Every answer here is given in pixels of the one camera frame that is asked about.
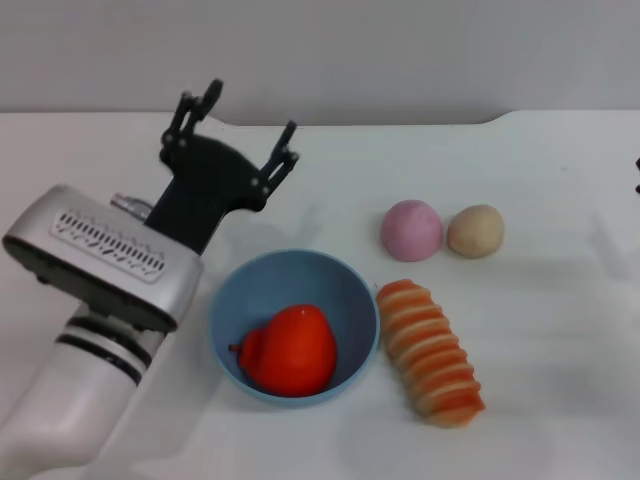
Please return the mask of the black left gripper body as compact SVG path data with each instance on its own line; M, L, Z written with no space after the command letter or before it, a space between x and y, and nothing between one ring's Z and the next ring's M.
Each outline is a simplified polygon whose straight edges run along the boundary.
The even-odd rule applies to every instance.
M222 219L235 210L259 212L271 186L244 155L218 140L195 136L162 146L173 179L144 225L202 254Z

